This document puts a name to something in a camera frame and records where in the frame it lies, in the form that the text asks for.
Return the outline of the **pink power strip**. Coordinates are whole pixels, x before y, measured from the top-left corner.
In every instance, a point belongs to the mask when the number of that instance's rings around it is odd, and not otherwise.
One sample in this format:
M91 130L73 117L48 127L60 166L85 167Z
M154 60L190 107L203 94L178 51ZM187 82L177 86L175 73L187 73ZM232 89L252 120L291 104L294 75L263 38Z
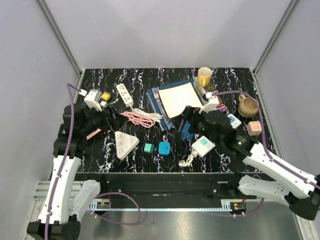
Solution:
M88 134L88 135L86 136L86 139L87 139L87 140L90 140L91 138L93 138L95 135L97 135L97 134L100 133L100 132L101 132L101 129L98 128L97 130L95 130L95 131L91 132L90 134Z

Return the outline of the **small white cube adapter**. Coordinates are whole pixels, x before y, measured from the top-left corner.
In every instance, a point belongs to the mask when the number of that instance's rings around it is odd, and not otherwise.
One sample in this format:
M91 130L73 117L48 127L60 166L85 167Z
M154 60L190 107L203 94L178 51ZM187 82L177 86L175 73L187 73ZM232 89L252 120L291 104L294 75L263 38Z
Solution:
M107 107L107 102L106 101L101 101L100 102L100 106L102 107L102 108L106 108Z

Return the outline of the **white multicolour power strip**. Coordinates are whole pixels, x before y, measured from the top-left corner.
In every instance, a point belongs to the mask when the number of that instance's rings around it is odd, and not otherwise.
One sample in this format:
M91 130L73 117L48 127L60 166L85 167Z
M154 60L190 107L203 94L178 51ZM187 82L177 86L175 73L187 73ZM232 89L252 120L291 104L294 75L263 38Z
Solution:
M237 129L242 124L242 122L238 118L236 118L232 113L228 114L227 117L229 118L230 124L233 129ZM215 147L216 145L205 136L200 137L191 145L192 151L195 152L201 158L204 157Z

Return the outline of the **yellow plug adapter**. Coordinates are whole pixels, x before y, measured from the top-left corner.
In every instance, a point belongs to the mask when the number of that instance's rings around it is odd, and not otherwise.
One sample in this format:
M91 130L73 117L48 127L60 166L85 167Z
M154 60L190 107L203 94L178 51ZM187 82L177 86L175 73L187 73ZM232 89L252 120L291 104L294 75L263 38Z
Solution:
M111 98L111 94L108 93L108 92L104 92L102 95L101 95L101 99L105 102L107 102L109 99Z

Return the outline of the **dark blue cube adapter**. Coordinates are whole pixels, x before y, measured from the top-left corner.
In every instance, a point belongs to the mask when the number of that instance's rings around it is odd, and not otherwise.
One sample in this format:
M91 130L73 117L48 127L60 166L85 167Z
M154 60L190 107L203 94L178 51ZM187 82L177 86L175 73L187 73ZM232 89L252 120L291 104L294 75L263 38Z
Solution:
M189 140L189 141L193 139L194 134L189 132L190 127L191 127L191 124L188 121L186 121L181 131L181 135L180 135L181 139Z

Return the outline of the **pink deer cube adapter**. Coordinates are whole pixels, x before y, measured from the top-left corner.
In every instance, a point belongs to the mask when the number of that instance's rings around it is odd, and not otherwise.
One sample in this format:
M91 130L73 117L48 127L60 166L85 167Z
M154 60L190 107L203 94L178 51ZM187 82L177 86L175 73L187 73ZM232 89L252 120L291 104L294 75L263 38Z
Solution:
M246 125L246 129L250 136L258 136L262 133L262 125L260 121L250 121Z

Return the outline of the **white triangular power strip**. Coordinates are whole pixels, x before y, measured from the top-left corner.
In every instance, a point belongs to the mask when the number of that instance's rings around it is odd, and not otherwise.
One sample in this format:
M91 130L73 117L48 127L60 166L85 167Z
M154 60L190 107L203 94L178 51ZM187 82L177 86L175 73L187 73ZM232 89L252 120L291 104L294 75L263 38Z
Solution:
M123 160L138 144L140 140L133 135L116 131L115 145L116 155L119 160Z

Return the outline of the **white power strip yellow plug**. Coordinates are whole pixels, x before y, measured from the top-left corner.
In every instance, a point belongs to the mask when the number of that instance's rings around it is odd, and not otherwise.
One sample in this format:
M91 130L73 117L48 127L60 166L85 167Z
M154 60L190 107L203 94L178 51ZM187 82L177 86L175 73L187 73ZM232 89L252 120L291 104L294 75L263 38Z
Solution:
M134 101L123 83L116 85L116 89L126 107L133 107Z

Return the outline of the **light blue plug adapter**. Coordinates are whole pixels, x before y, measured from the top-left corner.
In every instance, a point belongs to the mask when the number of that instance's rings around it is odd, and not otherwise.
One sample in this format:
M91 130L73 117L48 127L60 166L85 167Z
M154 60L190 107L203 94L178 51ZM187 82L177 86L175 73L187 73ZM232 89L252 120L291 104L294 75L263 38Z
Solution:
M161 141L158 145L158 153L163 156L169 155L171 152L171 144L167 141Z

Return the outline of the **teal small plug adapter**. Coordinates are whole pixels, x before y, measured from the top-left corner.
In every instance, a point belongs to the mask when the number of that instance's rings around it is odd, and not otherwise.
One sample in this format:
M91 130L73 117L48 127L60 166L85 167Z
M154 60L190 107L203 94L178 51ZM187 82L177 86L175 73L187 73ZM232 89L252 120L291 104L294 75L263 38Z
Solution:
M154 144L152 144L152 143L146 143L146 144L144 145L143 151L144 151L145 153L152 154L153 151L154 151L154 149L155 149L155 145L154 145Z

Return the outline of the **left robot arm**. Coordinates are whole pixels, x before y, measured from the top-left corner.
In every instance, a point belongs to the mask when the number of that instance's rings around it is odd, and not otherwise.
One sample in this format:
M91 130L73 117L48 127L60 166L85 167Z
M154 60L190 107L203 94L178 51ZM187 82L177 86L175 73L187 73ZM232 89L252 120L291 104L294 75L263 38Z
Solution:
M102 106L102 92L80 89L85 104L64 108L63 123L53 144L53 169L43 208L36 221L27 226L27 234L35 240L76 240L81 221L95 197L103 198L108 186L100 180L85 180L71 196L75 176L83 159L89 139L97 130L117 130L126 117L112 106Z

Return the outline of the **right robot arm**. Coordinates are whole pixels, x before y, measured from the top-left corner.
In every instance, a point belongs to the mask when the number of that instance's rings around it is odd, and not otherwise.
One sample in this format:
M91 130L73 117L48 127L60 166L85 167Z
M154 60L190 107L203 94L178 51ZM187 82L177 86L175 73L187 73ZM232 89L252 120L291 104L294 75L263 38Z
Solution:
M203 107L186 106L181 114L171 118L177 132L189 123L190 133L201 135L187 160L181 160L179 166L191 166L196 156L203 157L216 147L273 178L273 181L266 181L237 174L227 185L230 197L261 197L281 203L297 216L313 221L320 210L320 177L294 167L271 153L265 142L258 142L246 132L233 128L230 117L216 109L217 93L210 92L206 98L208 103Z

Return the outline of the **beige ceramic mug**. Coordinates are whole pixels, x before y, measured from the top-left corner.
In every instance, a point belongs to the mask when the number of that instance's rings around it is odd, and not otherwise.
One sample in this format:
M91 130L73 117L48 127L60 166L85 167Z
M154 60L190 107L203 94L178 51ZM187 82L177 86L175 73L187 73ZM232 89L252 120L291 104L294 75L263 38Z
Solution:
M240 94L238 99L238 112L242 117L251 118L258 113L259 102L256 99L251 99L244 94Z

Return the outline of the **patterned colourful coaster cloth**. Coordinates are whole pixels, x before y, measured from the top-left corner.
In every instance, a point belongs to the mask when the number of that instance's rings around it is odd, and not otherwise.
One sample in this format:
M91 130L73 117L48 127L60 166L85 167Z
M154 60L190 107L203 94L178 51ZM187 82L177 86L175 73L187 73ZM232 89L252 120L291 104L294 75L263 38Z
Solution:
M202 102L202 107L200 109L201 113L208 113L211 111L218 110L220 112L228 113L228 107L225 105L220 96L214 95L218 92L215 86L209 82L205 87L201 87L198 83L198 78L193 78L193 86L197 94L200 96L200 101Z

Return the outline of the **white square plate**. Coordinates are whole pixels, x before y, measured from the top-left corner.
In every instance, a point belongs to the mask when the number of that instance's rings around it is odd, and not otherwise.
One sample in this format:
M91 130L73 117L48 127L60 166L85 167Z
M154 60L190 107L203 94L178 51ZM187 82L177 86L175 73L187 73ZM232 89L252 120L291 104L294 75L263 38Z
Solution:
M180 115L186 106L201 108L197 92L191 82L158 91L167 116L171 119Z

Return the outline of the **dark blue placemat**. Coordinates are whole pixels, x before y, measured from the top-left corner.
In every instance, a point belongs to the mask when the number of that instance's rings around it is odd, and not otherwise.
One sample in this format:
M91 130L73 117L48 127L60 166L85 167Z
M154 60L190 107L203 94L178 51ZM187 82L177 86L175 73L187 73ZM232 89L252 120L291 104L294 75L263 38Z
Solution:
M170 121L170 119L166 116L163 104L160 103L159 99L155 98L155 93L158 92L159 90L166 90L169 88L179 87L179 86L182 86L182 85L188 84L188 83L196 84L197 77L180 80L177 82L169 83L169 84L162 85L159 87L150 88L147 90L146 96L147 96L147 100L148 100L149 105L151 106L152 110L155 113L158 113L162 116L162 119L160 120L160 123L159 123L159 127L161 128L162 131L174 129L175 126Z

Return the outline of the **yellow mug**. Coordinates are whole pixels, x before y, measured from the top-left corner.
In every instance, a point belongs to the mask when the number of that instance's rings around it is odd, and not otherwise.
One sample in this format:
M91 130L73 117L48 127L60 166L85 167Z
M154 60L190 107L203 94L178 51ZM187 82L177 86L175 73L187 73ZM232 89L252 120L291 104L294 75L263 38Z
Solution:
M198 69L198 74L197 74L197 82L201 87L206 87L211 78L212 78L212 70L209 67L201 67Z

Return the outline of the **silver fork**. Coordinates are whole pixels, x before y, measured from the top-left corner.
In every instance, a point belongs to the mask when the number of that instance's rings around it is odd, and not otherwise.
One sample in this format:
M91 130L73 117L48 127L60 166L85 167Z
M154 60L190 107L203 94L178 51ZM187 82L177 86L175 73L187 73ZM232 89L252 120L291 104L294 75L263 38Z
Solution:
M154 99L159 103L159 102L161 101L159 92L158 92L158 91L155 91L155 92L153 93L153 95L154 95Z

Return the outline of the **black mounting base rail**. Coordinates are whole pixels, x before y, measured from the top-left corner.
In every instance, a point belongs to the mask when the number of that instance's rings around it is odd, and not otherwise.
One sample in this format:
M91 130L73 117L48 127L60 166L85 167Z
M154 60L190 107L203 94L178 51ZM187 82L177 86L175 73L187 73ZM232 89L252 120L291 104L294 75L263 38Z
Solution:
M202 195L215 199L242 199L235 173L77 173L75 180L101 182L101 189L128 195Z

